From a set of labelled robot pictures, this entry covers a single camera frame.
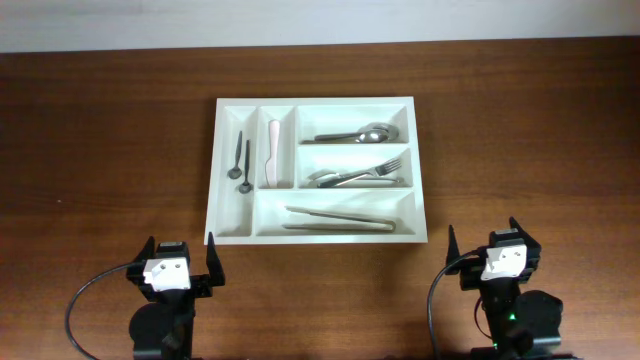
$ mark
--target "black spoon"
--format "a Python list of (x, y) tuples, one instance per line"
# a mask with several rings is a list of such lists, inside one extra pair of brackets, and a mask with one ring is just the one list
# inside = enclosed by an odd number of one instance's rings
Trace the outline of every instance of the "black spoon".
[(247, 140), (247, 146), (246, 149), (244, 151), (244, 182), (240, 185), (240, 187), (238, 188), (238, 191), (240, 191), (240, 194), (248, 194), (249, 192), (251, 192), (251, 189), (253, 188), (251, 186), (251, 184), (249, 183), (249, 148), (251, 145), (251, 140)]

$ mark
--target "small spoon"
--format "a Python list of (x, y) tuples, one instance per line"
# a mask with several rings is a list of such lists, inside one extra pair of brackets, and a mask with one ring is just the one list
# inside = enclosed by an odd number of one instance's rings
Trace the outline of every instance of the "small spoon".
[(238, 134), (238, 145), (236, 145), (236, 166), (234, 166), (229, 172), (227, 172), (227, 176), (231, 179), (237, 179), (242, 175), (242, 170), (238, 167), (238, 163), (240, 163), (240, 153), (242, 152), (242, 131)]
[(240, 194), (248, 194), (251, 192), (253, 186), (249, 183), (249, 146), (251, 145), (251, 140), (247, 140), (247, 146), (244, 151), (244, 182), (238, 188)]

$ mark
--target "utensil handle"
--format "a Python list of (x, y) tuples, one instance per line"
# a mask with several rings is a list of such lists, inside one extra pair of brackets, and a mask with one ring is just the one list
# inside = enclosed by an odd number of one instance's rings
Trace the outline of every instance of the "utensil handle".
[(273, 120), (269, 123), (269, 138), (271, 143), (271, 158), (278, 160), (278, 140), (280, 138), (280, 122)]
[(346, 184), (346, 183), (348, 183), (350, 181), (358, 180), (361, 177), (365, 177), (367, 175), (369, 175), (368, 172), (363, 172), (363, 173), (358, 173), (358, 174), (354, 174), (354, 175), (350, 175), (350, 176), (345, 176), (343, 178), (337, 178), (337, 179), (325, 181), (325, 182), (322, 182), (322, 183), (318, 184), (318, 188), (326, 189), (326, 188), (329, 188), (329, 187), (340, 186), (340, 185)]
[(348, 139), (350, 137), (358, 137), (360, 135), (362, 135), (362, 133), (318, 135), (318, 136), (314, 137), (313, 140), (315, 140), (315, 141), (331, 141), (331, 140)]
[(244, 182), (249, 181), (249, 154), (251, 154), (250, 151), (251, 148), (251, 140), (247, 140), (247, 146), (245, 149), (245, 154), (244, 154)]
[(238, 144), (236, 145), (236, 166), (240, 163), (240, 153), (242, 152), (242, 131), (238, 134)]

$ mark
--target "spoon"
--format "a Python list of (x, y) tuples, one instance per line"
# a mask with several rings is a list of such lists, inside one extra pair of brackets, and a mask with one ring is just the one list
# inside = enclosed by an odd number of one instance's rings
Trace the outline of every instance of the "spoon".
[(389, 139), (389, 132), (387, 130), (372, 129), (361, 133), (360, 136), (356, 138), (356, 142), (365, 144), (380, 143), (387, 141), (387, 139)]
[(363, 132), (318, 135), (313, 138), (315, 141), (332, 141), (354, 138), (357, 143), (381, 143), (389, 139), (389, 132), (386, 129), (374, 128)]
[(237, 179), (242, 175), (242, 170), (238, 167), (238, 163), (240, 163), (240, 152), (242, 151), (242, 131), (238, 134), (238, 145), (236, 145), (236, 166), (234, 166), (229, 172), (227, 172), (227, 176), (231, 179)]
[(244, 182), (238, 188), (240, 194), (248, 194), (251, 192), (253, 188), (249, 183), (249, 146), (251, 145), (251, 140), (247, 140), (247, 146), (244, 151)]

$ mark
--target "silverware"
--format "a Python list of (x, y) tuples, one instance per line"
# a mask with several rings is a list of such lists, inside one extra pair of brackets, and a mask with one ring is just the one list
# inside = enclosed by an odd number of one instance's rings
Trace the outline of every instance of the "silverware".
[(401, 166), (402, 166), (402, 162), (400, 161), (399, 158), (391, 159), (382, 165), (374, 166), (370, 169), (356, 171), (351, 175), (346, 175), (338, 179), (321, 182), (318, 184), (318, 187), (324, 189), (324, 188), (330, 188), (334, 186), (340, 186), (348, 182), (358, 180), (365, 176), (376, 176), (376, 177), (385, 176), (400, 169)]
[(240, 153), (242, 152), (242, 131), (238, 134), (238, 144), (236, 145), (236, 166), (234, 166), (229, 172), (227, 172), (227, 176), (231, 179), (237, 179), (242, 175), (242, 170), (238, 167), (240, 163)]
[(365, 132), (346, 133), (346, 134), (332, 134), (332, 135), (318, 135), (313, 138), (315, 141), (333, 141), (354, 138), (357, 143), (370, 144), (381, 143), (389, 139), (389, 132), (383, 129), (371, 129)]
[(251, 152), (249, 151), (250, 146), (251, 140), (247, 140), (247, 146), (244, 150), (244, 182), (238, 188), (240, 194), (248, 194), (253, 188), (253, 186), (251, 186), (251, 184), (249, 183), (249, 154), (251, 154)]
[(280, 122), (272, 120), (269, 122), (269, 148), (271, 149), (271, 157), (265, 164), (265, 173), (267, 175), (267, 185), (271, 189), (278, 187), (278, 140), (280, 138)]
[[(320, 180), (321, 178), (325, 177), (325, 176), (333, 176), (334, 179), (343, 179), (347, 176), (349, 176), (350, 174), (345, 174), (345, 175), (340, 175), (340, 173), (332, 173), (332, 172), (328, 172), (326, 174), (320, 175), (316, 178), (311, 179), (311, 182), (317, 182), (318, 180)], [(383, 178), (383, 177), (375, 177), (375, 176), (366, 176), (363, 178), (360, 178), (358, 180), (365, 180), (365, 181), (369, 181), (369, 180), (378, 180), (378, 181), (389, 181), (389, 182), (395, 182), (395, 183), (399, 183), (402, 182), (401, 179), (391, 179), (391, 178)]]
[(317, 135), (313, 139), (314, 141), (337, 141), (337, 140), (350, 140), (357, 143), (381, 143), (394, 141), (398, 138), (400, 130), (398, 127), (385, 123), (371, 123), (358, 132), (344, 133), (344, 134), (328, 134)]
[(326, 217), (332, 219), (349, 220), (369, 224), (382, 225), (379, 227), (358, 225), (358, 224), (283, 224), (282, 227), (289, 230), (331, 230), (331, 231), (365, 231), (391, 233), (396, 230), (396, 223), (386, 219), (376, 219), (362, 215), (337, 214), (326, 211), (303, 209), (293, 206), (286, 206), (285, 209), (291, 212), (307, 214), (311, 216)]

